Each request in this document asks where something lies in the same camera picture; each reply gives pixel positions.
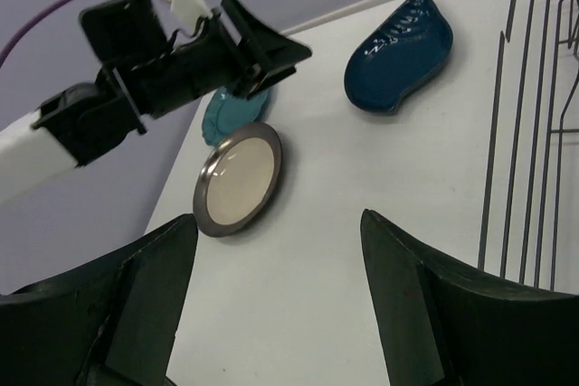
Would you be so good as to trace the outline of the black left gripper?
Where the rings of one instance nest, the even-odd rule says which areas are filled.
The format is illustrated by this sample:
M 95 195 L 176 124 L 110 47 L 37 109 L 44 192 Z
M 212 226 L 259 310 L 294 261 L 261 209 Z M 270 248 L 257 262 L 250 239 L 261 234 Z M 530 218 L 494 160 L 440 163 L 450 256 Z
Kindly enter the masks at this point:
M 251 99 L 312 56 L 307 45 L 264 24 L 239 0 L 222 0 L 221 7 L 241 36 L 235 47 L 217 19 L 203 19 L 198 37 L 179 47 L 157 19 L 104 20 L 97 31 L 97 120 L 125 133 L 140 131 L 142 115 L 161 118 L 225 85 L 235 97 Z

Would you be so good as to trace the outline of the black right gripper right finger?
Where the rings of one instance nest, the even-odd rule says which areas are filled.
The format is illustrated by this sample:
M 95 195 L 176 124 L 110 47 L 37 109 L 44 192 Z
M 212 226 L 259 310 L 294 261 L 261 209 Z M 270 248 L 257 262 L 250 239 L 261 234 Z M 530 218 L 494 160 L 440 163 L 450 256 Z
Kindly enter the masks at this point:
M 373 210 L 365 273 L 393 385 L 575 385 L 578 298 L 490 275 Z

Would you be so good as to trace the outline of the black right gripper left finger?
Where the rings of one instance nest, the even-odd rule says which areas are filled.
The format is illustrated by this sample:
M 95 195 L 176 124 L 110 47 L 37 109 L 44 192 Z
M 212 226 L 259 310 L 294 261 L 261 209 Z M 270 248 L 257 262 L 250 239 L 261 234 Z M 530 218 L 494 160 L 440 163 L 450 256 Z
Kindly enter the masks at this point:
M 3 385 L 169 385 L 198 241 L 182 214 L 1 297 Z

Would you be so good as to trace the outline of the silver rimmed cream plate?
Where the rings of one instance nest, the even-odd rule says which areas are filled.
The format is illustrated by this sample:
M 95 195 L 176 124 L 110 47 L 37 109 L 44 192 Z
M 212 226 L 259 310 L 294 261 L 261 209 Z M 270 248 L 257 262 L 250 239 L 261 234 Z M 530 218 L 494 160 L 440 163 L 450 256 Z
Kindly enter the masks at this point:
M 280 179 L 283 147 L 277 131 L 254 122 L 225 137 L 204 162 L 194 188 L 199 231 L 222 238 L 260 214 Z

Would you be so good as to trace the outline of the navy leaf shaped dish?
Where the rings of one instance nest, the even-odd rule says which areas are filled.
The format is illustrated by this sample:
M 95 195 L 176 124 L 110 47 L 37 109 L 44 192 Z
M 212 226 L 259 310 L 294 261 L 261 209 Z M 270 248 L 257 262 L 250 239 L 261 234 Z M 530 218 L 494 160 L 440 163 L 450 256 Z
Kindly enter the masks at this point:
M 349 102 L 368 112 L 395 112 L 444 68 L 453 41 L 433 0 L 404 0 L 350 56 L 344 73 Z

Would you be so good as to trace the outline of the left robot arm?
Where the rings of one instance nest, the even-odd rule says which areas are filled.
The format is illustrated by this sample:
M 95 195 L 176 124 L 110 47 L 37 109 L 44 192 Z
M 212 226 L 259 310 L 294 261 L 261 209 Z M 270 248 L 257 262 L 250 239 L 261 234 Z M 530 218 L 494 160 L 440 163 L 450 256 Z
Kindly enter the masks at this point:
M 111 0 L 79 19 L 100 70 L 2 131 L 3 202 L 89 165 L 131 132 L 145 134 L 143 117 L 161 118 L 219 88 L 252 99 L 312 54 L 239 0 L 198 15 L 181 45 L 165 33 L 152 0 Z

